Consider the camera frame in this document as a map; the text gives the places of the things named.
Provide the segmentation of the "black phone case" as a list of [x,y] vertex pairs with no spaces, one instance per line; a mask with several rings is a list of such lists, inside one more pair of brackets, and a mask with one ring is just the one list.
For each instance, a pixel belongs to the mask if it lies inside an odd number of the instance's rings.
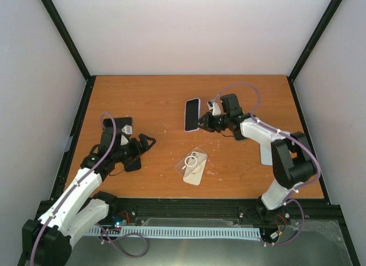
[[133,172],[133,171],[136,171],[136,170],[140,170],[141,167],[142,167],[142,165],[141,165],[141,159],[140,158],[137,158],[135,160],[131,160],[131,161],[127,162],[124,165],[124,171],[126,171],[126,172]]

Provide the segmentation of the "dark phone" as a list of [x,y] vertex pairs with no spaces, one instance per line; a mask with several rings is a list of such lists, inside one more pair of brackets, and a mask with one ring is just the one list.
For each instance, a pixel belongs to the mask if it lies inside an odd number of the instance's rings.
[[[120,117],[120,118],[115,118],[114,122],[116,124],[116,128],[117,129],[122,129],[124,126],[129,125],[132,126],[132,118],[131,117]],[[102,121],[102,127],[103,128],[109,128],[109,127],[113,127],[113,122],[110,118],[106,118]]]

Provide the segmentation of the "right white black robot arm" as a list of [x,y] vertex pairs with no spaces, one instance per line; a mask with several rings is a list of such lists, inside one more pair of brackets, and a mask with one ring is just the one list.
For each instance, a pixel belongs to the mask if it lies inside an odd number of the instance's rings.
[[320,164],[304,133],[289,133],[268,125],[253,113],[243,113],[235,94],[224,95],[220,101],[208,101],[209,110],[198,120],[198,127],[217,133],[229,129],[236,140],[251,139],[270,151],[274,180],[256,202],[258,220],[268,223],[289,203],[292,193],[319,178]]

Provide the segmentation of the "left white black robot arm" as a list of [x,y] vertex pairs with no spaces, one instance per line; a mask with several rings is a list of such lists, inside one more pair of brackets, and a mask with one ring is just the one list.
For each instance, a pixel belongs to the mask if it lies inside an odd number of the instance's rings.
[[22,227],[22,248],[30,265],[65,265],[78,241],[101,220],[114,221],[119,207],[116,196],[98,192],[116,164],[127,167],[156,143],[145,134],[132,138],[132,128],[106,127],[100,143],[83,159],[72,183],[36,220]]

